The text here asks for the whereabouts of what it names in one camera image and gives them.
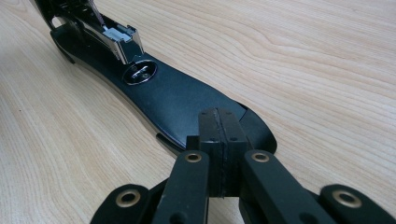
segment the wooden table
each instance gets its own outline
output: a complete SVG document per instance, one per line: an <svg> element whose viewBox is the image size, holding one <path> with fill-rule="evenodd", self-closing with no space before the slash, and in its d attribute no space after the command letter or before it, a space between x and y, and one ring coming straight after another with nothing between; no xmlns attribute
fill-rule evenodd
<svg viewBox="0 0 396 224"><path fill-rule="evenodd" d="M316 193L340 183L396 216L395 1L96 1L145 51L257 112ZM107 84L66 61L28 1L0 2L0 222L88 223L174 159ZM237 199L210 223L241 223Z"/></svg>

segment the wood grain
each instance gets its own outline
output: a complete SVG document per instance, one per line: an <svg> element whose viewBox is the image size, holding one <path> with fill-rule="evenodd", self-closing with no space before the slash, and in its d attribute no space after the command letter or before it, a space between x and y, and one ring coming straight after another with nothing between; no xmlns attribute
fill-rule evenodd
<svg viewBox="0 0 396 224"><path fill-rule="evenodd" d="M396 217L396 1L96 1L145 51L249 106L307 189L358 189ZM0 222L88 223L174 159L107 84L68 63L28 1L0 2ZM210 223L241 223L212 200Z"/></svg>

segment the brass grommet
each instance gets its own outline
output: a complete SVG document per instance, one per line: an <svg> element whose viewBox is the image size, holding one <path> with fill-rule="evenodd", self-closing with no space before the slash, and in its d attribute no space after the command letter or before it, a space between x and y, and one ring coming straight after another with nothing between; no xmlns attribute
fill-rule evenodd
<svg viewBox="0 0 396 224"><path fill-rule="evenodd" d="M140 200L140 193L136 189L127 189L121 192L116 199L116 204L119 207L131 207L137 204Z"/></svg>
<svg viewBox="0 0 396 224"><path fill-rule="evenodd" d="M268 162L270 160L270 158L265 155L264 153L253 153L251 155L251 159L253 159L254 161L258 161L258 162Z"/></svg>
<svg viewBox="0 0 396 224"><path fill-rule="evenodd" d="M332 196L334 199L339 202L340 204L350 207L350 208L359 208L361 207L361 200L356 197L354 194L343 190L335 190L332 192Z"/></svg>
<svg viewBox="0 0 396 224"><path fill-rule="evenodd" d="M190 153L186 155L185 159L188 162L198 162L202 159L202 156L198 153Z"/></svg>

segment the black bracket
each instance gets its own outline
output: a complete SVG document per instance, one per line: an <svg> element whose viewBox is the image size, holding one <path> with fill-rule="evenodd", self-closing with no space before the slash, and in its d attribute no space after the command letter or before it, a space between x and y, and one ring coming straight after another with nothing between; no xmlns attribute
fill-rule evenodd
<svg viewBox="0 0 396 224"><path fill-rule="evenodd" d="M92 223L202 224L210 197L239 197L245 223L396 223L355 189L331 185L319 196L304 189L274 155L252 149L233 113L208 109L199 122L200 135L189 137L166 184L116 189ZM130 206L121 207L117 199Z"/></svg>

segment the round hole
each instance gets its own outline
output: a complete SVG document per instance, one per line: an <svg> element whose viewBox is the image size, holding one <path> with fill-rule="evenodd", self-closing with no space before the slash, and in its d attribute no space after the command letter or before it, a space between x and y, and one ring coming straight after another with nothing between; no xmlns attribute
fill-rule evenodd
<svg viewBox="0 0 396 224"><path fill-rule="evenodd" d="M186 156L186 161L189 162L198 162L200 161L202 156L198 153L190 153Z"/></svg>
<svg viewBox="0 0 396 224"><path fill-rule="evenodd" d="M314 217L313 215L309 214L309 213L301 213L300 214L300 220L304 224L318 224L317 218Z"/></svg>
<svg viewBox="0 0 396 224"><path fill-rule="evenodd" d="M140 193L136 189L127 189L121 192L116 199L116 204L119 207L131 207L137 204L140 200Z"/></svg>
<svg viewBox="0 0 396 224"><path fill-rule="evenodd" d="M255 161L259 161L259 162L267 162L270 160L270 158L265 155L264 153L254 153L253 155L251 155L251 158Z"/></svg>
<svg viewBox="0 0 396 224"><path fill-rule="evenodd" d="M184 213L174 213L170 218L169 222L171 224L184 224L187 220L187 215Z"/></svg>
<svg viewBox="0 0 396 224"><path fill-rule="evenodd" d="M350 207L350 208L359 208L361 207L361 200L356 197L354 194L346 191L346 190L335 190L332 193L334 199L340 204Z"/></svg>

